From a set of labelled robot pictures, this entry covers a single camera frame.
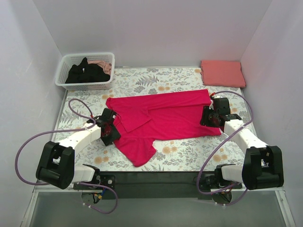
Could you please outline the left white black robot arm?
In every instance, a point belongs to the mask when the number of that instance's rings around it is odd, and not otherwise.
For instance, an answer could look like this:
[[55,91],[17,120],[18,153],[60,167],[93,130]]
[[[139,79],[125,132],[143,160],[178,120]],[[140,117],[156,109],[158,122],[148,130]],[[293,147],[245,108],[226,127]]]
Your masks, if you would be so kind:
[[100,186],[100,170],[92,165],[77,166],[75,157],[89,144],[101,140],[109,146],[121,138],[114,120],[118,114],[105,108],[102,115],[87,120],[82,131],[59,141],[45,144],[36,171],[36,178],[60,189],[72,183],[84,182],[90,189]]

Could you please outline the magenta t shirt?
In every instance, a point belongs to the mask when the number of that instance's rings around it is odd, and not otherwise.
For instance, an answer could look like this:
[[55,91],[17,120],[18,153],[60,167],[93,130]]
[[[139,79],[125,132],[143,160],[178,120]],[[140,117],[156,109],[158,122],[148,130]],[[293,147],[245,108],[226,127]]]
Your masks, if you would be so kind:
[[114,144],[135,167],[155,155],[155,140],[221,135],[220,129],[200,124],[203,108],[210,104],[206,89],[106,100],[118,114],[115,124],[121,137]]

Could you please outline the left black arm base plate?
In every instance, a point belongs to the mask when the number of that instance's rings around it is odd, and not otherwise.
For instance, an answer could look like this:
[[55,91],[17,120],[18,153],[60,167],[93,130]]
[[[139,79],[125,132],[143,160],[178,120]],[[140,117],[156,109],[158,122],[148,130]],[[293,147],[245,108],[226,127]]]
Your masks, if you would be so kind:
[[[114,175],[95,175],[90,182],[85,182],[88,184],[97,184],[97,185],[104,185],[109,188],[115,188],[115,181],[116,177]],[[87,186],[82,185],[80,183],[75,183],[73,185],[74,190],[102,190],[102,187],[97,186]]]

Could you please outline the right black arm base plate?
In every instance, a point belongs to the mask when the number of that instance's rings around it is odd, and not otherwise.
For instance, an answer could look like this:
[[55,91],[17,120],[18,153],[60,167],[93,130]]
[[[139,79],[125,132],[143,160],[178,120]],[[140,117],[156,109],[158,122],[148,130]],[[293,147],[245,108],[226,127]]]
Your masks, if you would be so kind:
[[199,189],[222,189],[234,184],[232,181],[217,179],[214,172],[203,172],[199,180]]

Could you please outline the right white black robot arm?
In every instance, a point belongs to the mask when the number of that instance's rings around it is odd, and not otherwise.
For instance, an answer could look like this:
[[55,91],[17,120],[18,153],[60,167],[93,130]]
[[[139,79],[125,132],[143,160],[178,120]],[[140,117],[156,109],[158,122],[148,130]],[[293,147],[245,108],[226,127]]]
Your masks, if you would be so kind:
[[244,153],[243,164],[222,164],[216,167],[213,179],[218,187],[225,188],[231,182],[242,183],[249,190],[283,186],[281,149],[268,145],[247,129],[243,120],[231,113],[227,98],[213,98],[211,106],[203,108],[200,123],[221,129]]

